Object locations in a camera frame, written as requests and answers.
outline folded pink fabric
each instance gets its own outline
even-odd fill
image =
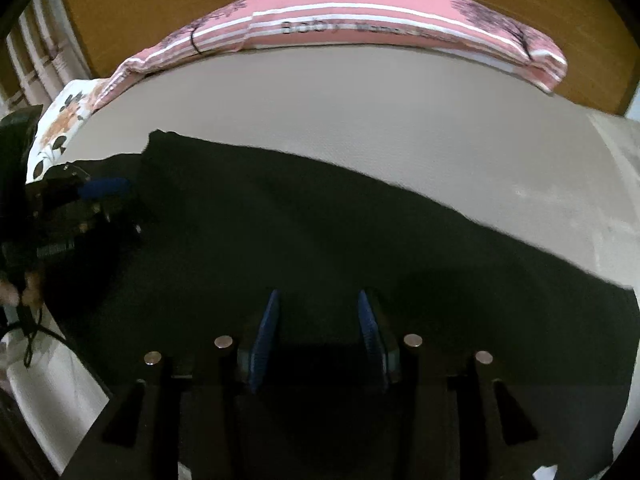
[[[314,44],[432,48],[497,66],[551,92],[566,75],[545,34],[473,0],[238,0],[117,68],[96,110],[152,74],[202,55]]]

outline black leaf print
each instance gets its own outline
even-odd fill
[[[66,136],[60,135],[54,142],[52,146],[52,150],[57,150],[62,148],[62,145],[66,142]]]
[[[38,178],[42,174],[42,170],[44,170],[44,160],[41,160],[33,170],[33,177]]]

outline black cloth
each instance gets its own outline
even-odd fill
[[[300,156],[156,131],[141,155],[77,165],[129,178],[149,214],[96,305],[84,280],[46,297],[107,385],[132,380],[149,350],[187,369],[203,340],[239,333],[270,288],[282,293],[282,341],[357,341],[356,295],[373,286],[395,333],[421,335],[452,368],[490,351],[582,478],[611,462],[640,336],[631,291],[414,192]]]

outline round metal bolt head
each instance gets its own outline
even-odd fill
[[[149,352],[145,354],[145,363],[149,366],[157,365],[162,359],[162,354],[157,351]]]
[[[418,348],[422,344],[422,338],[417,334],[407,334],[404,336],[404,344],[411,348]]]
[[[492,362],[494,362],[494,356],[492,356],[491,354],[489,354],[489,352],[485,350],[481,350],[479,352],[476,352],[476,360],[480,364],[490,365]]]
[[[213,343],[218,348],[222,349],[222,348],[229,348],[234,343],[234,340],[229,335],[221,335],[220,337],[217,337]]]

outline black fabric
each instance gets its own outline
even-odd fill
[[[203,340],[239,333],[270,288],[282,293],[285,343],[353,343],[357,292],[373,286],[392,329],[420,334],[452,371],[490,351],[581,478],[611,462],[640,336],[630,291],[414,192],[299,156],[156,131],[142,155],[77,165],[130,178],[151,214],[98,304],[81,280],[49,280],[48,306],[106,384],[132,380],[149,350],[186,370]]]

